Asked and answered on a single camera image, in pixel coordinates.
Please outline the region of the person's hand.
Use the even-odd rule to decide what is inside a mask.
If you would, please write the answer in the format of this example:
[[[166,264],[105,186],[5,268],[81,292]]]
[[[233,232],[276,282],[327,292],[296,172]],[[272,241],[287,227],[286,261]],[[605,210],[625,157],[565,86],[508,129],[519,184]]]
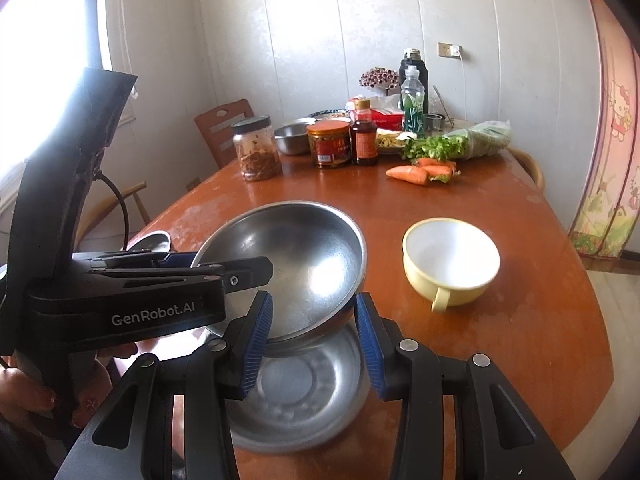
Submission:
[[[137,353],[134,342],[98,352],[91,378],[78,393],[77,406],[70,419],[73,427],[84,428],[111,391],[111,378],[103,363],[108,358],[130,358]],[[29,414],[51,411],[55,402],[55,393],[50,388],[16,367],[1,367],[1,417],[13,426],[35,434],[37,430]]]

